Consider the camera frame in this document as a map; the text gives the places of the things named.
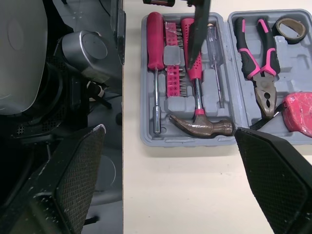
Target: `table surface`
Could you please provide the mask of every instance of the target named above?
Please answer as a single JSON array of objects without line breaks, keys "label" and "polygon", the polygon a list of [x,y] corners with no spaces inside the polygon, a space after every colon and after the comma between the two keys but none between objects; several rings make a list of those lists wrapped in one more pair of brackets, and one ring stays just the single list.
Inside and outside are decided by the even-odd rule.
[{"label": "table surface", "polygon": [[[307,0],[212,0],[224,20],[233,11],[302,8]],[[127,14],[123,100],[125,234],[272,234],[254,198],[236,145],[152,148],[140,139],[141,20],[152,11],[194,12],[125,0]],[[312,146],[296,149],[312,162]]]}]

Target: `tool kit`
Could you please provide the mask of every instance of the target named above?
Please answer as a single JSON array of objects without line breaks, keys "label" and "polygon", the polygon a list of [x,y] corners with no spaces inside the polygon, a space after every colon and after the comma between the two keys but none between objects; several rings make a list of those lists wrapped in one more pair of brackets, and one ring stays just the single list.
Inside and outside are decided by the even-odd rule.
[{"label": "tool kit", "polygon": [[148,146],[236,144],[235,127],[312,144],[312,18],[304,10],[210,13],[188,67],[193,14],[142,20],[140,133]]}]

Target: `gray plastic case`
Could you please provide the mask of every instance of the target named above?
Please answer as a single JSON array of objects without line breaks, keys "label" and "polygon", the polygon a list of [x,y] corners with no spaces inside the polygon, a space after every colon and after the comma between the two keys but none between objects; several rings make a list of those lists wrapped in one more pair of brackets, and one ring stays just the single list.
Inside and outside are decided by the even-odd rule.
[{"label": "gray plastic case", "polygon": [[[176,22],[184,18],[192,18],[193,14],[164,14],[164,21]],[[222,65],[220,66],[220,85],[224,98],[224,108],[219,107],[218,90],[215,71],[208,58],[207,43],[204,41],[202,55],[203,83],[202,100],[207,117],[216,122],[222,119],[231,119],[235,127],[249,128],[261,119],[261,112],[256,103],[252,81],[246,80],[241,71],[241,56],[236,48],[234,35],[234,21],[238,17],[246,19],[246,42],[249,50],[257,62],[262,64],[262,43],[256,30],[258,18],[265,17],[272,28],[280,17],[292,17],[301,21],[308,30],[307,36],[295,45],[287,45],[281,37],[275,38],[277,56],[281,66],[281,73],[275,77],[277,90],[277,105],[283,98],[293,92],[312,91],[312,52],[309,47],[312,43],[311,15],[305,10],[272,10],[249,11],[231,13],[227,22],[217,13],[210,13],[209,22],[217,27],[218,41],[222,52]],[[146,20],[142,20],[141,38],[141,101],[140,101],[140,131],[141,139],[148,146],[177,147],[177,146],[218,146],[235,144],[233,136],[217,136],[212,139],[193,138],[169,121],[169,114],[193,120],[195,99],[193,89],[186,74],[187,97],[166,97],[166,72],[160,72],[159,91],[161,106],[161,134],[153,132],[154,107],[154,73],[147,68],[148,55],[146,45]],[[300,132],[290,133],[286,128],[281,114],[269,121],[260,131],[273,134],[288,140],[291,144],[312,144],[312,138]]]}]

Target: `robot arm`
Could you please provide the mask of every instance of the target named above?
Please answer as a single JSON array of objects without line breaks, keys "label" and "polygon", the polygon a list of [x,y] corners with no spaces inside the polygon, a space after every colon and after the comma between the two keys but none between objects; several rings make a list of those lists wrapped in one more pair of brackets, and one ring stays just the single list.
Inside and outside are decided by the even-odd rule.
[{"label": "robot arm", "polygon": [[[175,4],[175,0],[143,0],[143,3],[172,7]],[[187,5],[195,6],[195,21],[190,26],[188,46],[188,68],[190,69],[195,63],[207,35],[210,0],[187,0]]]}]

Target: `pliers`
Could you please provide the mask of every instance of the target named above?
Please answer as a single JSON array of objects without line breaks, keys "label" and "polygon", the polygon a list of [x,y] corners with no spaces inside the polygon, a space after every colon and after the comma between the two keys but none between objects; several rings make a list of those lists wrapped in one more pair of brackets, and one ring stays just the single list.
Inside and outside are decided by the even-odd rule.
[{"label": "pliers", "polygon": [[274,38],[268,22],[260,18],[257,30],[263,43],[262,68],[258,65],[245,39],[245,19],[238,18],[234,25],[234,34],[237,39],[237,49],[242,57],[242,72],[244,77],[253,80],[256,101],[262,111],[263,118],[272,118],[276,106],[276,88],[274,77],[280,73]]}]

